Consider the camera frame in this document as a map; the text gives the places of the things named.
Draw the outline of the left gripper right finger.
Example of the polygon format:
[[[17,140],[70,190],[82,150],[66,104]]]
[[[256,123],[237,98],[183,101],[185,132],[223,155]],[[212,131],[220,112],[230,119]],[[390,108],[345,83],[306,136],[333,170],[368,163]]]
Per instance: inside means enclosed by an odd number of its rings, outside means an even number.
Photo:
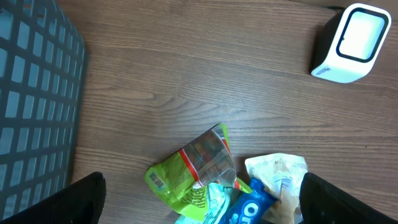
[[[311,172],[304,175],[299,200],[303,224],[397,224]]]

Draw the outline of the green snack packet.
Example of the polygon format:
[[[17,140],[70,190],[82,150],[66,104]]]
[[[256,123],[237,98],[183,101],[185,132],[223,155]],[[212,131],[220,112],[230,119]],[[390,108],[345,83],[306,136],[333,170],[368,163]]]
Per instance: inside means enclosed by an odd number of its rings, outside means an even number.
[[[210,184],[251,193],[237,177],[226,125],[218,123],[160,163],[148,168],[144,180],[172,210],[195,221],[210,211]]]

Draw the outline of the blue snack packet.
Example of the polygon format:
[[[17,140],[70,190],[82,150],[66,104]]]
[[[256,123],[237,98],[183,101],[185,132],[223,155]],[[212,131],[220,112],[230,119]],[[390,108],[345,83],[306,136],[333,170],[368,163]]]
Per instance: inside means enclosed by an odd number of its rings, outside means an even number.
[[[222,216],[221,224],[254,224],[278,201],[278,198],[265,190],[265,185],[251,177],[252,192],[242,193],[237,201]]]

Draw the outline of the beige wrapper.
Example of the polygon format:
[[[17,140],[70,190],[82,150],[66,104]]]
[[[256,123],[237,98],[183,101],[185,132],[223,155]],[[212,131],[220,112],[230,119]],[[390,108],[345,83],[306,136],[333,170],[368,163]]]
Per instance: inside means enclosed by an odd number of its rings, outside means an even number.
[[[302,222],[300,188],[308,165],[302,156],[275,153],[245,160],[250,177],[261,180],[267,192],[278,198],[262,219],[269,223]]]

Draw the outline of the teal white snack packet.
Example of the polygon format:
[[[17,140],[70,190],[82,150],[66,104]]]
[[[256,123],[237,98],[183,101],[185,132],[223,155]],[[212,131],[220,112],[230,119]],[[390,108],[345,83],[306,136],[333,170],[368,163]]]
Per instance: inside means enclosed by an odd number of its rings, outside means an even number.
[[[219,223],[227,209],[236,201],[240,191],[234,188],[224,187],[220,184],[211,183],[208,185],[206,199],[208,210],[203,221],[194,220],[180,215],[175,224],[214,224]]]

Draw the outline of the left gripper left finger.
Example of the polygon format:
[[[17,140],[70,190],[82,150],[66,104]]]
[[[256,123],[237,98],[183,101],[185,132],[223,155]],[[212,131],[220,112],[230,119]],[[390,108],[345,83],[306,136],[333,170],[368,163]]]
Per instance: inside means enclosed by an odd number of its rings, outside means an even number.
[[[106,180],[93,172],[1,224],[97,224],[106,198]]]

